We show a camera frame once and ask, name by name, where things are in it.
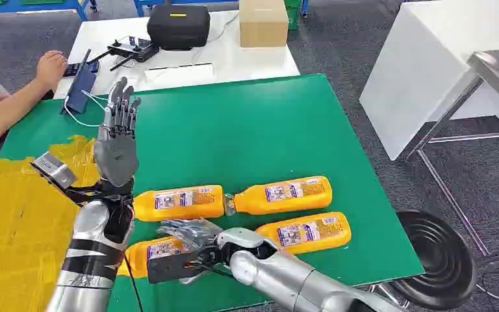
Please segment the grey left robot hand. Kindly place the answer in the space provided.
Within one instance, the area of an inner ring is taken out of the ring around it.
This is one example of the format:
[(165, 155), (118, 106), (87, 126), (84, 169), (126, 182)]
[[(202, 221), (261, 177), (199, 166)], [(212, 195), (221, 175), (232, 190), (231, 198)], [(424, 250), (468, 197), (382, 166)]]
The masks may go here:
[(115, 187), (128, 184), (138, 169), (135, 124), (142, 100), (132, 99), (133, 92), (126, 77), (112, 86), (94, 143), (94, 160), (100, 176)]

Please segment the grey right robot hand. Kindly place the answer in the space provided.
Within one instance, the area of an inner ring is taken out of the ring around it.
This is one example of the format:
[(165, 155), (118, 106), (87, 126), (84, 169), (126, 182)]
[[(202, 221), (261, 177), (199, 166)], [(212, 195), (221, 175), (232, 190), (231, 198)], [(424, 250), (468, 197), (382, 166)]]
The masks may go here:
[(206, 219), (166, 219), (160, 222), (157, 233), (167, 234), (181, 241), (184, 252), (192, 252), (213, 244), (223, 228)]

